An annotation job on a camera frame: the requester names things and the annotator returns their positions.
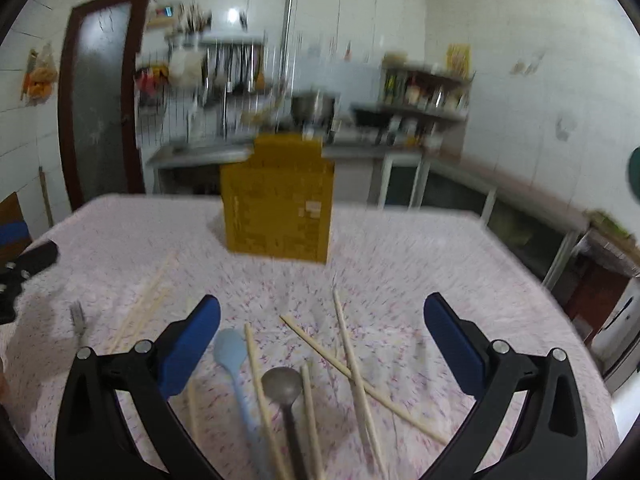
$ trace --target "pot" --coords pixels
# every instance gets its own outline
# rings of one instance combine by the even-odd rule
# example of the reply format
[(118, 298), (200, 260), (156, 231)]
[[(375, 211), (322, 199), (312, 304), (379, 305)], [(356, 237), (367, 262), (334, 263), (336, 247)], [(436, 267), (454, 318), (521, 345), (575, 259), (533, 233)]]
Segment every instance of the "pot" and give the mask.
[(298, 92), (291, 98), (294, 123), (326, 126), (334, 118), (335, 95), (321, 90)]

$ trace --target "table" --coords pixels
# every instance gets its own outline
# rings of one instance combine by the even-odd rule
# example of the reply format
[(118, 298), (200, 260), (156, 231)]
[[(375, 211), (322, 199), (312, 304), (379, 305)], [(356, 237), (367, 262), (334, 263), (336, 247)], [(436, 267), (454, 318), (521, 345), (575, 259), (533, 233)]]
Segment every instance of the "table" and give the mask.
[[(336, 206), (326, 266), (230, 254), (224, 244), (222, 203), (216, 199), (106, 196), (49, 231), (60, 247), (59, 263), (27, 283), (17, 301), (15, 324), (0, 329), (0, 351), (12, 388), (8, 411), (32, 454), (53, 470), (54, 436), (66, 374), (76, 351), (68, 306), (81, 301), (98, 354), (172, 251), (176, 264), (160, 287), (170, 297), (140, 337), (155, 339), (167, 323), (184, 317), (203, 293), (222, 306), (220, 328), (251, 322), (262, 370), (299, 367), (308, 360), (327, 478), (378, 478), (364, 451), (349, 383), (285, 327), (292, 314), (322, 345), (344, 357), (332, 303), (337, 283), (364, 378), (404, 404), (415, 416), (453, 436), (473, 399), (462, 394), (422, 320), (425, 297), (443, 294), (463, 319), (492, 340), (519, 352), (568, 353), (584, 410), (589, 475), (613, 454), (618, 434), (610, 397), (588, 352), (549, 293), (472, 215), (399, 212)], [(133, 345), (125, 339), (121, 350)], [(254, 478), (229, 378), (207, 349), (194, 372), (201, 449), (229, 480)], [(242, 387), (258, 421), (248, 362)], [(126, 396), (124, 413), (149, 462), (158, 457)], [(524, 396), (517, 394), (483, 465), (498, 459)], [(443, 449), (372, 400), (390, 478), (413, 480)], [(172, 399), (187, 421), (183, 399)], [(302, 399), (294, 414), (306, 435)], [(284, 445), (280, 415), (274, 420)], [(302, 438), (303, 451), (306, 438)]]

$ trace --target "yellow box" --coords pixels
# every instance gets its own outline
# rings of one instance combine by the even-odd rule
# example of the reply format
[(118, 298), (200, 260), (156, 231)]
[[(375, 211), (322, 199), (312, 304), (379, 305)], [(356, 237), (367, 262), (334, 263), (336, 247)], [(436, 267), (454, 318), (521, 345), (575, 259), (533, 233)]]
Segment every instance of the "yellow box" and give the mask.
[(334, 164), (322, 142), (258, 136), (254, 154), (220, 176), (230, 251), (326, 263)]

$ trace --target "green object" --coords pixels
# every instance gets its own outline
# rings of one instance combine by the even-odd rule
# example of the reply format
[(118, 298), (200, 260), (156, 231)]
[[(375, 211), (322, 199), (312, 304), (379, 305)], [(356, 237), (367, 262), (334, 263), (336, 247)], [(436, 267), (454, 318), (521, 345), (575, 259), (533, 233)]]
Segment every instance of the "green object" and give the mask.
[(629, 158), (628, 168), (629, 184), (631, 190), (638, 200), (640, 200), (640, 148), (636, 148)]

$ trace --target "silver bolt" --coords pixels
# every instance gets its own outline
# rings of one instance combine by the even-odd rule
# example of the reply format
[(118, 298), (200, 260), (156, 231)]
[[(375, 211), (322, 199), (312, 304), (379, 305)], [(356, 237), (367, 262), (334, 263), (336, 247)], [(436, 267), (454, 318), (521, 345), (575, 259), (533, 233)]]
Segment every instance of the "silver bolt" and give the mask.
[(554, 348), (551, 355), (558, 361), (564, 361), (566, 359), (566, 352), (561, 348)]
[(506, 341), (503, 341), (502, 339), (496, 339), (491, 346), (494, 348), (494, 350), (496, 352), (498, 352), (498, 354), (506, 354), (511, 347), (509, 346), (509, 343), (507, 343)]
[(81, 349), (78, 350), (78, 352), (76, 352), (76, 357), (78, 359), (82, 359), (83, 361), (85, 359), (88, 359), (90, 355), (91, 355), (91, 349), (88, 346), (83, 346)]
[(142, 339), (136, 343), (133, 349), (139, 354), (146, 354), (151, 350), (153, 343), (149, 339)]

